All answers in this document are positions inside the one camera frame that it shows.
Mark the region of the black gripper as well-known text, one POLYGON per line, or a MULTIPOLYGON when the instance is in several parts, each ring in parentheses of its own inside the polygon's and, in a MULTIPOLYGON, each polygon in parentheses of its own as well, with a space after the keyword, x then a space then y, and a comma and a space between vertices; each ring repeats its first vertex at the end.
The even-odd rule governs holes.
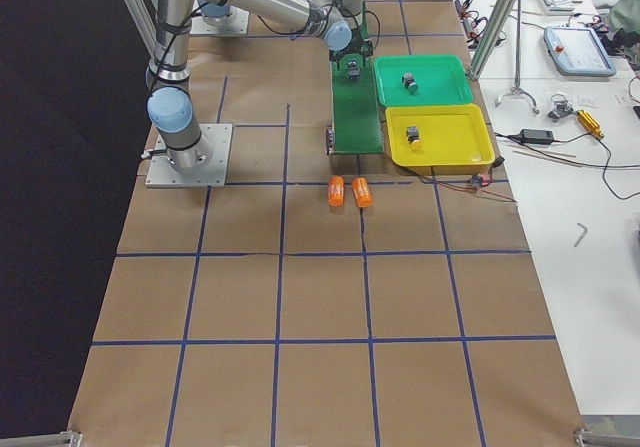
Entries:
POLYGON ((369 34, 360 29, 353 29, 349 44, 341 50, 330 50, 329 60, 339 65, 341 60, 349 55, 359 55, 363 60, 366 60, 373 55, 373 52, 374 45, 369 34))

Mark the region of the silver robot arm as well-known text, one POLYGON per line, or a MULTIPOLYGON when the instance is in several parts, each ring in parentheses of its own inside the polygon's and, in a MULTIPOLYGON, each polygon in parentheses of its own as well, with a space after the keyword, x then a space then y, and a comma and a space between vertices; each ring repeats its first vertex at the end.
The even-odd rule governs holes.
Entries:
POLYGON ((372 56, 363 0, 157 0, 155 47, 146 71, 147 111, 164 148, 169 173, 195 183, 199 174, 225 164, 225 153, 200 126, 189 94, 190 35, 232 37, 257 19, 275 35, 321 39, 334 64, 372 56))

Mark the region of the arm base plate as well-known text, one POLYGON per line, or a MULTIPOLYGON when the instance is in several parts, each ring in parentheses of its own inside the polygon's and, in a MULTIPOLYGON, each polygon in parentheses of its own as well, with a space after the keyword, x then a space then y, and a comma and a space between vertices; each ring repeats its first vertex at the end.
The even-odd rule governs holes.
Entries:
POLYGON ((188 150, 166 147, 158 136, 148 166, 145 185, 149 188, 223 187, 226 183, 232 144, 232 124, 201 124, 199 142, 188 150))
POLYGON ((192 37, 243 37, 247 35, 249 13, 232 7, 227 15, 209 17, 206 15, 192 20, 192 37))

